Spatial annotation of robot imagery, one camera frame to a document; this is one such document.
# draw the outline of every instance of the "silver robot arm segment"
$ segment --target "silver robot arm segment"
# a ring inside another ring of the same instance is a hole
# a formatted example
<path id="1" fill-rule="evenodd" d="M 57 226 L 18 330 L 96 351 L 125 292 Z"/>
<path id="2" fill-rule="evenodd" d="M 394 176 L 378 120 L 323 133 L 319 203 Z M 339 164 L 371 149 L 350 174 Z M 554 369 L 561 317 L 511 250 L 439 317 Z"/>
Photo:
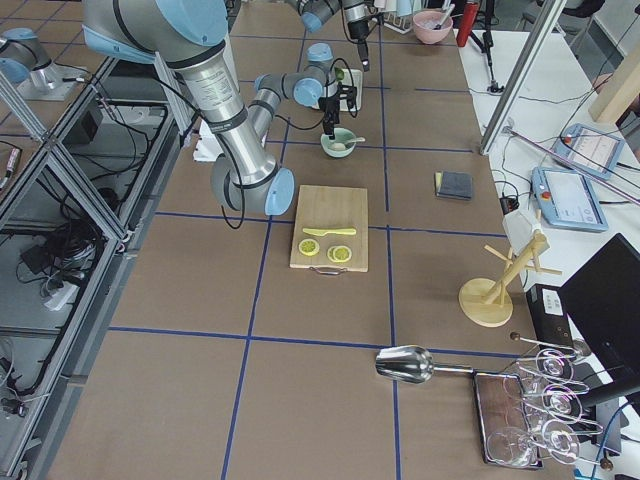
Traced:
<path id="1" fill-rule="evenodd" d="M 222 205 L 267 215 L 287 210 L 293 175 L 262 147 L 222 56 L 228 29 L 222 0 L 85 0 L 84 12 L 90 48 L 149 64 L 159 52 L 184 78 L 224 151 L 212 177 Z"/>

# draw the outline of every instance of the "wooden cutting board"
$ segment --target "wooden cutting board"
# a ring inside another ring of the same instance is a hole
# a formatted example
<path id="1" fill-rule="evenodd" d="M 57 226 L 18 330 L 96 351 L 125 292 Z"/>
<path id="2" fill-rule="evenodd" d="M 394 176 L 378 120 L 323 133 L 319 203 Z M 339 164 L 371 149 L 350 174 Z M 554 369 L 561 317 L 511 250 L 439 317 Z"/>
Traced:
<path id="1" fill-rule="evenodd" d="M 291 268 L 345 268 L 352 272 L 369 270 L 369 214 L 366 188 L 322 187 L 300 185 L 296 222 L 291 244 Z M 311 236 L 303 228 L 354 227 L 355 235 L 328 234 Z M 305 238 L 313 238 L 320 245 L 320 252 L 313 257 L 303 255 L 298 244 Z M 346 245 L 351 249 L 351 260 L 334 263 L 327 257 L 333 245 Z"/>

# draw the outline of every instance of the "spoon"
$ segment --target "spoon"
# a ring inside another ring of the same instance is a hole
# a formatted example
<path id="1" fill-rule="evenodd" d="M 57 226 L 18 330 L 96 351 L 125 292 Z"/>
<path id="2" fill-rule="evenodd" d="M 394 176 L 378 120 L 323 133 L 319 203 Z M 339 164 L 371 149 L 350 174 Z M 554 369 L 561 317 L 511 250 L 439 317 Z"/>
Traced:
<path id="1" fill-rule="evenodd" d="M 451 15 L 451 12 L 453 12 L 453 9 L 456 6 L 454 4 L 451 4 L 447 7 L 447 9 L 445 10 L 445 12 L 442 14 L 442 17 L 440 17 L 440 20 L 438 20 L 438 24 L 433 28 L 434 30 L 441 30 L 442 29 L 442 25 L 444 24 L 444 22 L 447 21 L 447 18 L 449 18 L 449 15 Z"/>
<path id="2" fill-rule="evenodd" d="M 357 142 L 365 142 L 366 139 L 364 137 L 357 137 L 357 138 L 353 138 L 351 140 L 347 140 L 346 142 L 342 143 L 342 142 L 333 142 L 331 145 L 329 145 L 329 148 L 331 148 L 331 150 L 336 150 L 338 152 L 342 152 L 344 150 L 346 150 L 347 145 L 351 145 L 352 143 L 357 143 Z"/>

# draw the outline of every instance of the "cutting board handle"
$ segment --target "cutting board handle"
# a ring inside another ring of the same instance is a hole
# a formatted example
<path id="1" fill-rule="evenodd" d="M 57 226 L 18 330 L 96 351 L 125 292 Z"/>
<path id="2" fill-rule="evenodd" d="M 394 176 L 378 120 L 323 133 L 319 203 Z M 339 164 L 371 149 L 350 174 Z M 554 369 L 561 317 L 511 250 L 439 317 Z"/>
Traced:
<path id="1" fill-rule="evenodd" d="M 334 267 L 309 267 L 309 270 L 316 272 L 318 275 L 340 275 L 348 271 L 346 268 Z"/>

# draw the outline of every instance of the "yellow knife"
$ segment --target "yellow knife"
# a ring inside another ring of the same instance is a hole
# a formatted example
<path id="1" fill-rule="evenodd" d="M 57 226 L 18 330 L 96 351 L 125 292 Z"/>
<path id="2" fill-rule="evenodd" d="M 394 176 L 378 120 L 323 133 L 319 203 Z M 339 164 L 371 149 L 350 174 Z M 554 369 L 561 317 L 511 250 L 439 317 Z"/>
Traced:
<path id="1" fill-rule="evenodd" d="M 348 228 L 303 228 L 302 231 L 307 235 L 313 235 L 314 237 L 324 237 L 333 233 L 334 235 L 355 235 L 356 229 L 353 227 Z"/>

